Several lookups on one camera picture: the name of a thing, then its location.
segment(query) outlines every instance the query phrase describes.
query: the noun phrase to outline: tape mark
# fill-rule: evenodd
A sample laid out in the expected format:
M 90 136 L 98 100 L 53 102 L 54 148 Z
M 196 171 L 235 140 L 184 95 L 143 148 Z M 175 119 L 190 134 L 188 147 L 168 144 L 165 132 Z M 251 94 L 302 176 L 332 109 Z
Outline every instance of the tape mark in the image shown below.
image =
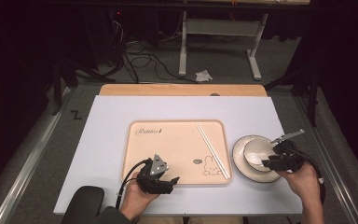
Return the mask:
M 83 119 L 83 118 L 77 116 L 77 114 L 79 113 L 78 110 L 71 110 L 71 113 L 75 113 L 73 119 Z

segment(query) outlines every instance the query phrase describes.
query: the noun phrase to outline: wooden table edge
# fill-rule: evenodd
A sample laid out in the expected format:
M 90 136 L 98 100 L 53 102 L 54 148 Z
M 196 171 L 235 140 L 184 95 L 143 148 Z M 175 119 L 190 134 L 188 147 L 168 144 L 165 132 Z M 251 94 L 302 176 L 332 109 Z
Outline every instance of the wooden table edge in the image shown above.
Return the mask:
M 105 84 L 100 95 L 267 96 L 262 85 L 245 84 Z

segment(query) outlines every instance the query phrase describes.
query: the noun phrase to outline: sleeve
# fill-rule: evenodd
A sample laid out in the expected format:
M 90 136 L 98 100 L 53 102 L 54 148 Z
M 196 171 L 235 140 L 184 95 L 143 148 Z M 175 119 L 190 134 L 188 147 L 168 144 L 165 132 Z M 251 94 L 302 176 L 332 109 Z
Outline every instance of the sleeve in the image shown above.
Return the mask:
M 94 219 L 92 224 L 131 224 L 131 222 L 116 208 L 108 206 Z

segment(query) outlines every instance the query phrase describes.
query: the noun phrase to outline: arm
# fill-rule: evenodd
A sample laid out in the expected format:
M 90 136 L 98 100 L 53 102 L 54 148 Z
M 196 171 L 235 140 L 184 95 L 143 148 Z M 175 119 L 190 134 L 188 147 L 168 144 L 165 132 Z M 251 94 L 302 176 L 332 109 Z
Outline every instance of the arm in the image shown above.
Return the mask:
M 292 191 L 298 195 L 303 205 L 302 224 L 324 224 L 324 210 L 320 200 L 320 189 L 313 167 L 305 162 L 294 173 L 277 171 L 289 183 Z
M 135 173 L 132 178 L 136 178 L 138 173 Z M 130 221 L 140 216 L 146 207 L 157 197 L 159 194 L 144 193 L 141 188 L 133 179 L 126 187 L 123 205 L 119 211 Z

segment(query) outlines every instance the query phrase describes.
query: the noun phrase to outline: white stand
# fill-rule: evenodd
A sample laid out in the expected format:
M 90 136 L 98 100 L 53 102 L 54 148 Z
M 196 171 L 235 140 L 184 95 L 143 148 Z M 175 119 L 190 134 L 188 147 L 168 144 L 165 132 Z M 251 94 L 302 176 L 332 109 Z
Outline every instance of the white stand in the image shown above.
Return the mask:
M 179 61 L 179 75 L 186 75 L 186 36 L 187 34 L 202 35 L 242 35 L 254 36 L 255 43 L 252 49 L 247 50 L 247 57 L 252 68 L 255 80 L 261 80 L 260 71 L 255 60 L 255 53 L 263 34 L 266 20 L 269 14 L 264 14 L 261 21 L 220 21 L 220 20 L 202 20 L 187 19 L 187 12 L 183 13 L 182 23 L 182 47 Z

